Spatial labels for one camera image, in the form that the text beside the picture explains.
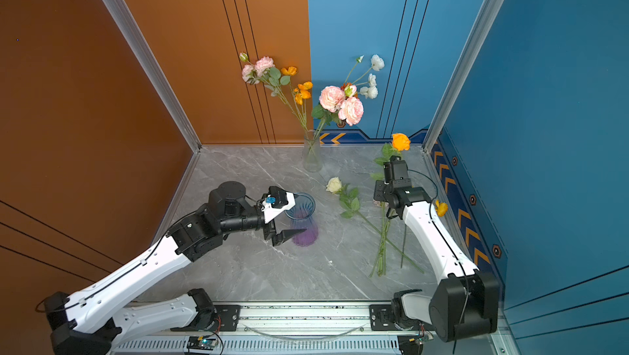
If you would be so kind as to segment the purple glass vase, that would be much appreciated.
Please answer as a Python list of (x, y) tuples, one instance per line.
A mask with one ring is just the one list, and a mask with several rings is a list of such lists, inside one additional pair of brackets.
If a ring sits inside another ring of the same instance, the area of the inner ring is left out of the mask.
[(316, 202), (306, 193), (295, 193), (295, 205), (285, 214), (291, 220), (291, 229), (301, 230), (292, 240), (295, 245), (314, 245), (319, 237), (319, 227), (315, 222)]

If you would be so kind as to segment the orange ranunculus stem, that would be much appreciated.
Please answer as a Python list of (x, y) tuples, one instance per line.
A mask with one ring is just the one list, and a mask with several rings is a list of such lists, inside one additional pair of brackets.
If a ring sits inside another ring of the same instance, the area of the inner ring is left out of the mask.
[(409, 151), (411, 147), (411, 141), (406, 134), (394, 133), (391, 135), (390, 142), (384, 144), (381, 149), (380, 156), (377, 157), (374, 162), (379, 166), (379, 170), (370, 174), (370, 177), (375, 181), (383, 181), (384, 165), (391, 161), (391, 159), (404, 160), (404, 153)]

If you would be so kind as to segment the clear glass vase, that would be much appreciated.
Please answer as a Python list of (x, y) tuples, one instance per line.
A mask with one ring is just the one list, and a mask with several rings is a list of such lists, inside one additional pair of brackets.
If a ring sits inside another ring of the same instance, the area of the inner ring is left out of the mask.
[(302, 165), (309, 173), (317, 173), (323, 167), (320, 149), (321, 143), (316, 132), (312, 130), (306, 132), (302, 151)]

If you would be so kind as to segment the yellow flower stem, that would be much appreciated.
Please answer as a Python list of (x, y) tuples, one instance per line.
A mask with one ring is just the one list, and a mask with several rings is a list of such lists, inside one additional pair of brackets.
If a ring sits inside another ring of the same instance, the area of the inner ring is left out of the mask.
[(402, 221), (419, 241), (429, 259), (433, 272), (440, 276), (447, 268), (448, 258), (453, 255), (447, 239), (447, 230), (441, 222), (440, 213), (447, 204), (436, 202), (416, 202), (406, 207)]

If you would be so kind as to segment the pale pink rose stem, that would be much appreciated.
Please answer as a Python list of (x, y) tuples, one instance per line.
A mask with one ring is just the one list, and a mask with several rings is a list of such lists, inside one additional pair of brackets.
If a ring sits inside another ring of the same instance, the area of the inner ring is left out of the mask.
[(362, 120), (364, 112), (355, 85), (346, 85), (344, 88), (326, 86), (319, 95), (319, 103), (311, 112), (312, 118), (319, 120), (315, 133), (321, 134), (324, 127), (333, 122), (355, 126)]

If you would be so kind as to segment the orange poppy stem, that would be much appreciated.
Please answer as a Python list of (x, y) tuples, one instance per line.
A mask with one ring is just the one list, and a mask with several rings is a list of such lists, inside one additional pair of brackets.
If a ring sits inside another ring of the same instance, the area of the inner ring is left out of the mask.
[(301, 128), (304, 132), (310, 129), (311, 121), (309, 120), (308, 107), (309, 101), (312, 98), (313, 84), (310, 81), (292, 83), (292, 77), (296, 77), (297, 68), (289, 66), (288, 68), (280, 69), (281, 77), (279, 79), (280, 91), (283, 104), (286, 104), (291, 113), (298, 120)]

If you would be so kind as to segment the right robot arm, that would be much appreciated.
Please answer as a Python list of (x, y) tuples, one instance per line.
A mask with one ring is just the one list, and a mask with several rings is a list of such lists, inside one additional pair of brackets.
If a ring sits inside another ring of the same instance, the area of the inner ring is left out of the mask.
[(463, 252), (438, 216), (444, 204), (422, 186), (414, 186), (405, 160), (383, 164), (373, 197), (387, 204), (388, 220), (399, 218), (419, 241), (437, 280), (433, 294), (407, 290), (394, 294), (393, 322), (402, 330), (431, 326), (444, 342), (497, 331), (500, 285)]

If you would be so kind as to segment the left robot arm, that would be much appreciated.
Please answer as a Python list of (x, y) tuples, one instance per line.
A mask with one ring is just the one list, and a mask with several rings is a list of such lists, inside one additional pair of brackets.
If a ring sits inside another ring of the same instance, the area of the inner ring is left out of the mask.
[(57, 292), (44, 299), (52, 351), (108, 354), (118, 345), (163, 330), (217, 329), (217, 309), (203, 289), (143, 306), (131, 303), (162, 279), (223, 245), (232, 233), (261, 230), (273, 246), (295, 237), (297, 230), (278, 232), (275, 227), (276, 217), (295, 205), (296, 196), (278, 186), (249, 203), (242, 183), (222, 183), (205, 204), (171, 225), (137, 258), (73, 294)]

